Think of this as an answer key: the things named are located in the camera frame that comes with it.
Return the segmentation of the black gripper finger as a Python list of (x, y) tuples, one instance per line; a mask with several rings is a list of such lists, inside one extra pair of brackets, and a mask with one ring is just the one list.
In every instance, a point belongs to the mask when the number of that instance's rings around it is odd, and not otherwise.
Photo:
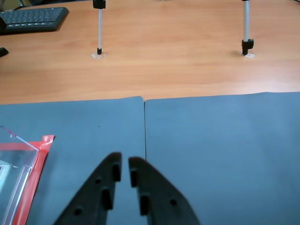
[(131, 187), (136, 188), (140, 215), (149, 225), (199, 225), (184, 195), (155, 167), (140, 157), (128, 159)]
[(105, 157), (55, 221), (56, 225), (105, 225), (121, 181), (122, 154)]

